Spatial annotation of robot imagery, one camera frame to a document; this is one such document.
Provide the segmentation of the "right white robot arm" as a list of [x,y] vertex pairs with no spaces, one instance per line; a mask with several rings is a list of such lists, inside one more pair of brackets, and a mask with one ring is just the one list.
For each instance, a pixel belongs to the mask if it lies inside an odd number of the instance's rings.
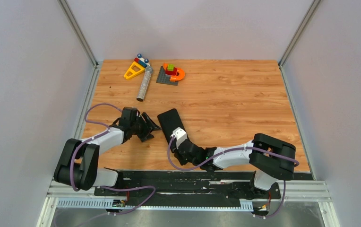
[[250,191],[259,198],[268,193],[276,181],[292,180],[294,169],[299,165],[294,145],[263,133],[232,147],[202,148],[191,142],[184,130],[178,129],[169,137],[167,153],[173,153],[181,165],[193,164],[190,170],[200,168],[214,172],[250,164],[257,168]]

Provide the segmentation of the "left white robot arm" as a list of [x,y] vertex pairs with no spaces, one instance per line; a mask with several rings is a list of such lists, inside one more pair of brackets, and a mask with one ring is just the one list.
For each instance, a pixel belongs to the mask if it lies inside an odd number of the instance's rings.
[[147,113],[126,108],[106,130],[95,136],[66,141],[54,171],[54,181],[71,186],[75,191],[106,186],[113,195],[124,192],[125,183],[119,171],[99,168],[99,156],[137,136],[141,142],[153,139],[152,132],[161,130]]

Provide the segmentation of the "black zip tool case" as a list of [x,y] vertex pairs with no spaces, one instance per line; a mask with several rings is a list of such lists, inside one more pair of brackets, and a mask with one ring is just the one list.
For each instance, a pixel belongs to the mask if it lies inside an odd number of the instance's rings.
[[175,129],[179,127],[185,131],[185,127],[181,121],[180,115],[177,109],[175,108],[170,109],[161,114],[158,114],[157,118],[167,143],[170,142],[170,136],[172,135]]

